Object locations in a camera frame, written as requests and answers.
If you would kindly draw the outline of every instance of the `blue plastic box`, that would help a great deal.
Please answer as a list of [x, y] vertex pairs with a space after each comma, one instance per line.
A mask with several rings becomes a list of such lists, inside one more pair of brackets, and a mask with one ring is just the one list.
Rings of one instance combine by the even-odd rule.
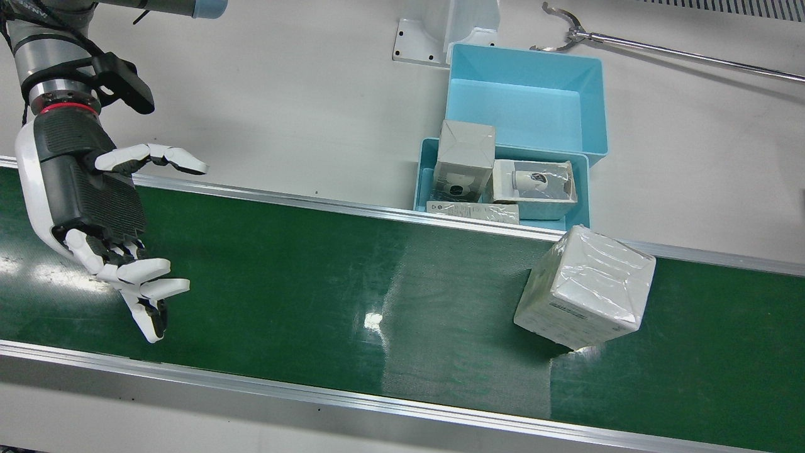
[[445, 116], [495, 126], [498, 144], [583, 153], [590, 165], [608, 151], [596, 58], [456, 44]]
[[[414, 210], [425, 212], [425, 204], [433, 189], [433, 169], [439, 152], [439, 139], [425, 139], [419, 153]], [[495, 147], [495, 159], [537, 160], [542, 162], [567, 162], [573, 166], [573, 179], [576, 182], [578, 202], [573, 209], [559, 220], [521, 220], [521, 225], [568, 231], [573, 225], [590, 227], [589, 162], [584, 154], [540, 151], [536, 149], [512, 148], [502, 145]]]

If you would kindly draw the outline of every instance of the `conveyor belt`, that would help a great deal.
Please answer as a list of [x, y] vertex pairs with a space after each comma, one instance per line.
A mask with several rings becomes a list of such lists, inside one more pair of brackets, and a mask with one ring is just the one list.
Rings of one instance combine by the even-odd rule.
[[192, 291], [146, 343], [0, 168], [0, 339], [771, 451], [805, 445], [805, 278], [658, 260], [642, 329], [568, 353], [511, 318], [549, 243], [140, 189]]

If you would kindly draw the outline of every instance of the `robot finger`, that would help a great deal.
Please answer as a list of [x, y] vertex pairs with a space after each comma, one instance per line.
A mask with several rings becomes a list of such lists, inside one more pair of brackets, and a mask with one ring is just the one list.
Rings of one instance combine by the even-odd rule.
[[186, 278], [165, 278], [149, 281], [140, 286], [140, 293], [153, 300], [162, 300], [166, 297], [184, 293], [190, 289], [190, 280]]
[[95, 159], [95, 168], [103, 172], [118, 172], [130, 175], [148, 162], [157, 165], [171, 164], [181, 172], [203, 175], [208, 165], [198, 160], [183, 148], [172, 148], [154, 143], [144, 143], [128, 148], [114, 149]]
[[136, 260], [118, 268], [117, 277], [120, 281], [139, 285], [145, 281], [154, 280], [171, 271], [171, 262], [164, 258], [150, 258]]
[[79, 230], [70, 230], [65, 238], [67, 248], [76, 257], [79, 263], [84, 265], [93, 275], [97, 275], [104, 268], [105, 261], [103, 255], [96, 253], [90, 245], [90, 236]]
[[165, 310], [164, 302], [149, 301], [127, 289], [121, 290], [120, 294], [131, 311], [131, 317], [148, 343], [156, 343], [161, 340], [167, 327], [167, 310]]

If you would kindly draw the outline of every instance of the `metal rod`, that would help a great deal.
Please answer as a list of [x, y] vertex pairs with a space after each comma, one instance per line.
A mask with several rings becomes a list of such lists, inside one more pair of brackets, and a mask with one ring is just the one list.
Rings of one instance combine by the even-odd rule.
[[562, 19], [567, 20], [570, 23], [570, 30], [568, 30], [566, 44], [561, 47], [537, 47], [531, 46], [531, 50], [541, 50], [544, 52], [565, 52], [570, 48], [573, 48], [578, 43], [584, 41], [585, 39], [589, 39], [591, 41], [600, 43], [600, 44], [612, 44], [617, 46], [622, 46], [625, 48], [634, 48], [639, 50], [647, 50], [651, 52], [662, 53], [668, 56], [674, 56], [677, 58], [684, 58], [688, 60], [698, 61], [700, 63], [707, 63], [715, 66], [723, 66], [729, 69], [737, 69], [741, 71], [746, 71], [747, 73], [758, 74], [767, 77], [774, 77], [778, 79], [783, 79], [787, 81], [795, 81], [799, 83], [805, 83], [805, 77], [800, 76], [797, 74], [792, 73], [784, 73], [783, 71], [778, 71], [776, 69], [768, 69], [763, 68], [761, 66], [753, 66], [751, 64], [744, 64], [744, 63], [737, 63], [735, 61], [729, 60], [722, 60], [721, 58], [713, 58], [711, 56], [704, 56], [698, 53], [692, 52], [683, 52], [681, 50], [676, 50], [672, 48], [665, 48], [662, 46], [655, 46], [653, 44], [646, 44], [641, 43], [638, 41], [633, 41], [631, 39], [623, 39], [617, 38], [616, 36], [604, 35], [602, 33], [592, 33], [586, 31], [584, 27], [581, 26], [581, 21], [573, 15], [570, 11], [563, 10], [561, 8], [552, 8], [548, 6], [547, 2], [543, 3], [543, 10], [549, 15], [554, 15], [560, 17]]
[[670, 55], [670, 56], [675, 56], [675, 57], [678, 57], [678, 58], [686, 58], [686, 59], [689, 59], [689, 60], [696, 60], [696, 61], [700, 61], [700, 62], [704, 62], [704, 63], [714, 64], [714, 65], [719, 65], [719, 66], [725, 66], [725, 67], [728, 67], [728, 68], [731, 68], [731, 69], [737, 69], [737, 70], [746, 71], [746, 72], [749, 72], [749, 73], [760, 74], [762, 76], [776, 77], [776, 78], [781, 78], [781, 79], [785, 79], [785, 80], [788, 80], [788, 81], [796, 81], [796, 82], [799, 82], [799, 83], [805, 83], [805, 77], [797, 75], [797, 74], [784, 73], [783, 71], [778, 71], [778, 70], [775, 70], [775, 69], [767, 69], [767, 68], [762, 68], [760, 66], [753, 66], [751, 64], [737, 63], [735, 61], [722, 60], [721, 58], [713, 58], [711, 56], [704, 56], [704, 55], [700, 55], [698, 53], [683, 52], [683, 51], [675, 50], [675, 49], [672, 49], [672, 48], [665, 48], [665, 47], [662, 47], [662, 46], [655, 46], [655, 45], [652, 45], [652, 44], [640, 43], [638, 41], [633, 41], [631, 39], [617, 38], [615, 36], [603, 35], [601, 33], [589, 33], [589, 32], [586, 32], [586, 31], [577, 31], [576, 33], [574, 33], [574, 35], [576, 35], [576, 36], [578, 36], [580, 38], [590, 39], [591, 41], [595, 41], [595, 42], [601, 43], [601, 44], [614, 44], [614, 45], [618, 45], [618, 46], [622, 46], [622, 47], [626, 47], [626, 48], [636, 48], [636, 49], [647, 50], [647, 51], [652, 51], [652, 52], [659, 52], [659, 53], [667, 54], [667, 55]]

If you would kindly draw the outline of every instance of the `product box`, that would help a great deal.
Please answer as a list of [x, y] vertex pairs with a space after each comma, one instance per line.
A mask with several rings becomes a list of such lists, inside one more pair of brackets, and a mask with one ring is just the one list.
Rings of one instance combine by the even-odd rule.
[[520, 224], [520, 212], [517, 205], [493, 205], [489, 203], [444, 202], [431, 200], [427, 202], [427, 212], [446, 214], [453, 217], [474, 218], [489, 222]]
[[640, 328], [655, 258], [574, 226], [531, 269], [514, 323], [579, 349]]
[[477, 202], [492, 175], [495, 128], [445, 120], [433, 173], [436, 200]]
[[495, 160], [485, 201], [517, 204], [520, 218], [556, 220], [576, 205], [570, 162]]

